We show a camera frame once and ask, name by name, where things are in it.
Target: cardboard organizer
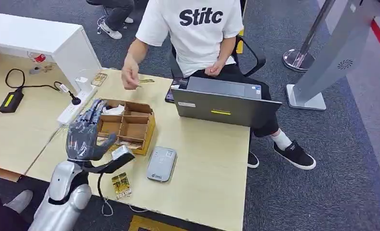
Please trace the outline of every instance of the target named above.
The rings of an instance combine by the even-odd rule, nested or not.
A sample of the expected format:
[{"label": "cardboard organizer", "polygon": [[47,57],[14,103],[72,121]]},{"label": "cardboard organizer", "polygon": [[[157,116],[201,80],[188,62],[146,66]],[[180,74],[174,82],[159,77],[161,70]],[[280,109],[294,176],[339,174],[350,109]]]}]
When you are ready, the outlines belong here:
[{"label": "cardboard organizer", "polygon": [[146,155],[156,126],[154,112],[149,105],[120,100],[109,100],[107,105],[123,105],[122,115],[101,115],[98,123],[98,136],[107,138],[109,134],[117,135],[117,143],[129,142],[138,146],[132,149],[134,154]]}]

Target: shoe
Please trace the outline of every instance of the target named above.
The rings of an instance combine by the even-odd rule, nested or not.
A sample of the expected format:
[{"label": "shoe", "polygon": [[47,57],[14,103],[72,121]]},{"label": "shoe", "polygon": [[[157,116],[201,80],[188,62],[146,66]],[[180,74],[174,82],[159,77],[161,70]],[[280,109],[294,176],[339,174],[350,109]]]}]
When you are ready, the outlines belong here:
[{"label": "shoe", "polygon": [[99,24],[99,27],[106,32],[112,39],[121,39],[122,34],[118,31],[111,30],[105,22]]},{"label": "shoe", "polygon": [[274,143],[274,150],[295,167],[303,170],[310,170],[316,167],[315,159],[306,154],[296,141],[293,141],[292,144],[289,145],[289,147],[287,147],[284,151],[279,149],[277,144]]},{"label": "shoe", "polygon": [[127,17],[126,20],[125,20],[125,23],[133,23],[133,19],[132,18],[129,18]]},{"label": "shoe", "polygon": [[259,165],[259,160],[253,152],[248,153],[248,167],[257,168]]},{"label": "shoe", "polygon": [[11,202],[4,204],[4,206],[9,207],[17,213],[21,213],[31,202],[32,196],[31,190],[22,191]]}]

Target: person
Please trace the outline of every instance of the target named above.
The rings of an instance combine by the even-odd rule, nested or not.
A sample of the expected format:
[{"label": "person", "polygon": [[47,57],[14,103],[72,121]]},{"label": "person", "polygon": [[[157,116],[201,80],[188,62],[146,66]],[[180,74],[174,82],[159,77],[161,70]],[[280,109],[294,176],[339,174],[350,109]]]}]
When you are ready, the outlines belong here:
[{"label": "person", "polygon": [[22,191],[12,201],[3,204],[0,199],[0,231],[27,231],[30,224],[20,213],[31,202],[33,193],[30,190]]},{"label": "person", "polygon": [[133,0],[89,0],[91,3],[101,4],[113,8],[109,16],[99,24],[99,27],[113,39],[121,39],[119,30],[125,23],[133,23],[129,14],[133,12]]},{"label": "person", "polygon": [[[239,0],[149,0],[136,40],[124,60],[124,88],[134,90],[139,86],[138,64],[145,58],[148,46],[161,46],[169,33],[184,77],[261,85],[262,98],[271,100],[268,85],[244,77],[231,56],[243,27]],[[279,128],[275,115],[263,127],[251,130],[257,137],[269,135],[274,150],[294,166],[305,170],[316,166],[315,159]],[[258,158],[252,160],[249,158],[248,166],[257,167]]]}]

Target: white sock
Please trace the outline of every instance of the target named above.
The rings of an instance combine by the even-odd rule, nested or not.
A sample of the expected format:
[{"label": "white sock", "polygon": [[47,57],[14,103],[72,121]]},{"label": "white sock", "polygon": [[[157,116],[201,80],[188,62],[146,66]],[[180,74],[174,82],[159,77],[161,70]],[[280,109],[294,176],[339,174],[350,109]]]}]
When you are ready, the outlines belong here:
[{"label": "white sock", "polygon": [[287,147],[292,144],[292,141],[286,136],[286,134],[279,129],[280,133],[277,136],[271,135],[272,140],[277,144],[280,150],[284,151]]}]

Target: gray carpet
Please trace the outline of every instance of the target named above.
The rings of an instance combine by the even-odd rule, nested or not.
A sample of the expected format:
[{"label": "gray carpet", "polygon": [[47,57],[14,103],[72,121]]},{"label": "gray carpet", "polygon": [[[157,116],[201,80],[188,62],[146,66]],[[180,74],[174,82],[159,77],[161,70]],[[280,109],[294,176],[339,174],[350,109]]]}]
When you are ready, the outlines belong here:
[{"label": "gray carpet", "polygon": [[[144,5],[140,3],[132,16],[134,19],[140,19]],[[272,98],[285,104],[277,114],[281,128],[317,160],[317,167],[311,171],[296,169],[274,153],[268,138],[254,139],[251,149],[258,155],[260,166],[248,169],[246,231],[380,231],[380,167],[347,79],[323,92],[328,107],[324,112],[287,107],[285,85],[295,83],[301,74],[285,68],[281,56],[301,45],[318,10],[316,0],[248,1],[245,37],[252,47],[262,48],[267,56],[266,65],[252,77],[266,82],[271,87]],[[83,25],[104,67],[120,68],[137,29],[137,24],[123,29],[121,41],[97,35],[96,19],[102,15],[101,8],[76,0],[0,1],[0,13]],[[314,54],[328,37],[323,25],[312,46]],[[152,48],[140,72],[169,77],[169,55],[168,42],[162,48]],[[241,55],[243,68],[252,67],[251,60],[250,53]],[[13,192],[8,192],[7,187],[13,188]],[[19,184],[0,180],[0,195],[5,200],[27,187],[39,192],[25,214],[31,219],[47,184],[30,178],[22,179]],[[125,205],[112,204],[117,219],[99,216],[101,204],[94,199],[76,230],[126,230],[132,212]],[[210,230],[154,213],[141,215],[188,230]]]}]

